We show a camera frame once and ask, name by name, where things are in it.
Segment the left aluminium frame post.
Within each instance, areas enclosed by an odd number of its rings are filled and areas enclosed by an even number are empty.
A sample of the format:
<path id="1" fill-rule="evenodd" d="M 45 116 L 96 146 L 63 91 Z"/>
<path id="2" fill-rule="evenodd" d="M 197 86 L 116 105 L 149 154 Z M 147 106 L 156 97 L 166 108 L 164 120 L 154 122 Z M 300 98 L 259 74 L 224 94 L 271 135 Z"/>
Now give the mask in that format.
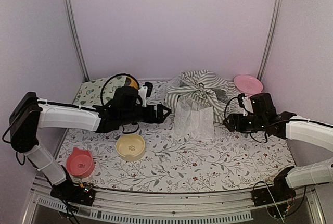
<path id="1" fill-rule="evenodd" d="M 71 0 L 63 0 L 63 2 L 65 5 L 65 11 L 66 11 L 66 15 L 67 15 L 67 20 L 68 20 L 68 24 L 69 24 L 72 41 L 73 41 L 74 50 L 75 50 L 75 53 L 76 53 L 76 56 L 78 59 L 78 64 L 79 64 L 79 67 L 80 67 L 80 70 L 81 70 L 81 73 L 83 76 L 83 80 L 84 80 L 84 82 L 87 82 L 90 80 L 90 77 L 88 74 L 88 68 L 87 68 L 86 62 L 84 60 L 81 43 L 80 43 L 80 39 L 79 39 L 79 34 L 78 34 L 78 31 L 76 28 L 72 2 L 71 2 Z"/>

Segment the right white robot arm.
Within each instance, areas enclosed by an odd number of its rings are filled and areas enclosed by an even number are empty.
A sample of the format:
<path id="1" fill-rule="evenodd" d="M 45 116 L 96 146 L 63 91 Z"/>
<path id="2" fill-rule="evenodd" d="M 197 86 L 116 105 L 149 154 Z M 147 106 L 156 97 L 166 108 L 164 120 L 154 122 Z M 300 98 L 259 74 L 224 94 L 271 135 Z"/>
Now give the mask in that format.
<path id="1" fill-rule="evenodd" d="M 242 93 L 235 99 L 243 112 L 224 114 L 223 124 L 230 132 L 252 134 L 261 131 L 265 138 L 273 135 L 332 151 L 332 125 L 306 119 L 288 111 L 278 114 L 269 93 L 251 97 Z M 273 201 L 280 201 L 289 193 L 289 189 L 331 182 L 331 158 L 311 165 L 287 167 L 274 178 L 269 197 Z"/>

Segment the front aluminium rail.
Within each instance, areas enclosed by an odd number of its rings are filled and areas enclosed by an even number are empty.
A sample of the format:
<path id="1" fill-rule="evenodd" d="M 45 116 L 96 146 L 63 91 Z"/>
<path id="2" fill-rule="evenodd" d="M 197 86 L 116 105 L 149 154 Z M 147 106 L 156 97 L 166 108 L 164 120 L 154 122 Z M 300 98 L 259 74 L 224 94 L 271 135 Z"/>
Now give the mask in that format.
<path id="1" fill-rule="evenodd" d="M 73 204 L 74 217 L 50 195 L 43 177 L 28 194 L 22 223 L 327 223 L 314 187 L 293 199 L 257 206 L 254 188 L 211 193 L 142 193 L 97 189 L 92 206 Z"/>

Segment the right aluminium frame post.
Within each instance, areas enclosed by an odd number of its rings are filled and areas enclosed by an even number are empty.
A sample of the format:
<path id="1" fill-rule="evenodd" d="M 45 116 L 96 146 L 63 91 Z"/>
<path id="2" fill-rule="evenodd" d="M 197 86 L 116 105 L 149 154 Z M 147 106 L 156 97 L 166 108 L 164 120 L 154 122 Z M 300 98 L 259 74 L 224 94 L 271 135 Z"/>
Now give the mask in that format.
<path id="1" fill-rule="evenodd" d="M 276 27 L 278 24 L 278 18 L 279 18 L 279 13 L 281 10 L 282 2 L 283 2 L 283 0 L 274 0 L 274 2 L 273 2 L 273 10 L 272 10 L 272 15 L 271 15 L 271 19 L 270 19 L 269 28 L 268 28 L 265 47 L 264 47 L 262 59 L 260 62 L 259 70 L 257 73 L 257 79 L 259 81 L 263 80 L 265 70 L 267 68 L 268 59 L 270 57 L 271 49 L 272 49 L 273 42 L 274 42 L 274 36 L 275 36 Z"/>

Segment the aluminium frame post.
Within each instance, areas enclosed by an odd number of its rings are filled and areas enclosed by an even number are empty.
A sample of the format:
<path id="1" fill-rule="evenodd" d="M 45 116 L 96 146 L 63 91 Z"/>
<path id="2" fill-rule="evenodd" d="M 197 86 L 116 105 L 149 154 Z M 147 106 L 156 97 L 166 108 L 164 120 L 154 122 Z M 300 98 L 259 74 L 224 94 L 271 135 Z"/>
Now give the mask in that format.
<path id="1" fill-rule="evenodd" d="M 79 39 L 79 34 L 78 34 L 78 31 L 76 28 L 72 2 L 71 2 L 71 0 L 63 0 L 63 2 L 65 5 L 65 11 L 66 11 L 66 15 L 67 15 L 67 20 L 68 20 L 68 24 L 69 24 L 72 41 L 73 41 L 74 50 L 75 50 L 75 53 L 76 53 L 76 56 L 78 59 L 78 64 L 79 64 L 79 67 L 80 67 L 80 70 L 81 70 L 81 73 L 83 76 L 83 80 L 84 80 L 84 82 L 87 82 L 90 80 L 90 77 L 88 74 L 88 68 L 87 68 L 86 62 L 84 60 L 81 43 L 80 43 L 80 39 Z"/>
<path id="2" fill-rule="evenodd" d="M 274 2 L 273 2 L 273 10 L 272 10 L 272 15 L 271 15 L 271 19 L 270 19 L 269 28 L 268 28 L 265 47 L 264 47 L 262 59 L 260 62 L 259 70 L 257 73 L 257 79 L 259 81 L 263 80 L 265 70 L 267 68 L 268 59 L 270 57 L 271 49 L 272 49 L 273 42 L 274 42 L 274 36 L 275 36 L 276 27 L 278 24 L 278 18 L 279 18 L 279 13 L 281 10 L 282 2 L 283 2 L 283 0 L 274 0 Z"/>

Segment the pink plate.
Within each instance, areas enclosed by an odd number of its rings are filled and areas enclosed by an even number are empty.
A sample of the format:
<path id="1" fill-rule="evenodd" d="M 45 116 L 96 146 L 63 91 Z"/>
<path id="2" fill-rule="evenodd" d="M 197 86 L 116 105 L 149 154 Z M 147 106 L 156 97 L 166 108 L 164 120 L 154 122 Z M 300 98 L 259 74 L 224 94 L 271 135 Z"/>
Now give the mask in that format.
<path id="1" fill-rule="evenodd" d="M 263 84 L 255 77 L 249 75 L 237 75 L 234 77 L 236 88 L 247 95 L 259 94 L 263 91 Z"/>

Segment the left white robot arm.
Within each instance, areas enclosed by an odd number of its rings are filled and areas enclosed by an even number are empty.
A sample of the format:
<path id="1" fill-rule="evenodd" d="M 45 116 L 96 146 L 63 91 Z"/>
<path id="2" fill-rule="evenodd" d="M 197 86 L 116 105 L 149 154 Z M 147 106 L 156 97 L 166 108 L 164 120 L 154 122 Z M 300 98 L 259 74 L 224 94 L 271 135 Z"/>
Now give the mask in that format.
<path id="1" fill-rule="evenodd" d="M 4 136 L 8 143 L 23 154 L 41 171 L 60 195 L 66 200 L 77 196 L 77 188 L 69 176 L 38 141 L 37 131 L 41 128 L 82 129 L 96 133 L 109 133 L 121 126 L 140 122 L 160 124 L 170 115 L 171 109 L 162 104 L 148 105 L 146 98 L 151 92 L 143 87 L 139 90 L 123 86 L 118 88 L 106 104 L 83 107 L 50 102 L 28 92 L 9 117 L 9 127 Z"/>

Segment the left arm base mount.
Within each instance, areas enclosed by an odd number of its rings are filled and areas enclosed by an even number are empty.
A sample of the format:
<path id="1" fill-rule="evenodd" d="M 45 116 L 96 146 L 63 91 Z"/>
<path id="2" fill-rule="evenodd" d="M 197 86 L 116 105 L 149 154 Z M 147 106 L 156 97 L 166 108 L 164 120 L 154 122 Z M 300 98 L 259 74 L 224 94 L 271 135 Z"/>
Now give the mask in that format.
<path id="1" fill-rule="evenodd" d="M 96 191 L 87 185 L 80 186 L 70 180 L 66 180 L 59 185 L 52 183 L 50 185 L 52 186 L 50 195 L 65 202 L 92 206 L 95 200 Z"/>

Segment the red cat-ear pet bowl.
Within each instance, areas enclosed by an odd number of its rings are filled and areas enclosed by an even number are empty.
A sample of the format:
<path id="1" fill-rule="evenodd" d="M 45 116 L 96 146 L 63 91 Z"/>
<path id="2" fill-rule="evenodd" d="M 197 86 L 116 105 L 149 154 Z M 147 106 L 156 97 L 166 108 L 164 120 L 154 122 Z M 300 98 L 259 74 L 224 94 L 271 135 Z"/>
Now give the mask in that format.
<path id="1" fill-rule="evenodd" d="M 74 147 L 66 161 L 67 172 L 77 178 L 89 177 L 95 169 L 92 154 L 89 150 Z"/>

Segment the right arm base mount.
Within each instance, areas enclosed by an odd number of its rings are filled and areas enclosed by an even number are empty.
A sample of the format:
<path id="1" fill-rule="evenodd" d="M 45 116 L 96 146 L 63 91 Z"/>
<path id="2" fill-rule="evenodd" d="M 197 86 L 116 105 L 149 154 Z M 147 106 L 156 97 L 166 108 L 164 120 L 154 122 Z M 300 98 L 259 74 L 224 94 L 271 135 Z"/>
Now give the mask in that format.
<path id="1" fill-rule="evenodd" d="M 294 189 L 284 185 L 268 185 L 265 181 L 257 182 L 251 191 L 251 198 L 255 206 L 263 206 L 286 201 L 296 197 Z"/>

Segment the green patterned cushion mat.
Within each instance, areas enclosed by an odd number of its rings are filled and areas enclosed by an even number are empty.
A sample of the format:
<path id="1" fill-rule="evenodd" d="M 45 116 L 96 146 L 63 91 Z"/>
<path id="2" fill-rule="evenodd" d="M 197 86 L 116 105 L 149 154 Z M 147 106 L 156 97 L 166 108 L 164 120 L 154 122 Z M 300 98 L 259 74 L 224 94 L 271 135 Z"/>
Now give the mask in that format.
<path id="1" fill-rule="evenodd" d="M 100 91 L 108 78 L 97 79 L 82 83 L 76 94 L 73 104 L 81 106 L 101 105 Z M 119 86 L 119 82 L 115 79 L 109 81 L 103 91 L 103 103 L 106 105 L 113 99 L 114 92 Z"/>

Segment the cream pet bowl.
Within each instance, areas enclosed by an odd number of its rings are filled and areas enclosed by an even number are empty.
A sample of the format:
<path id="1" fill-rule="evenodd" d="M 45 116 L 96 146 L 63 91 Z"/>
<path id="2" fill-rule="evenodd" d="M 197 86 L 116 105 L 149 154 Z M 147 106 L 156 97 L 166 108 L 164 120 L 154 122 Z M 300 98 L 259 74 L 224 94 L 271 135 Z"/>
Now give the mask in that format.
<path id="1" fill-rule="evenodd" d="M 122 160 L 135 162 L 144 156 L 146 143 L 138 134 L 127 134 L 117 140 L 115 148 Z"/>

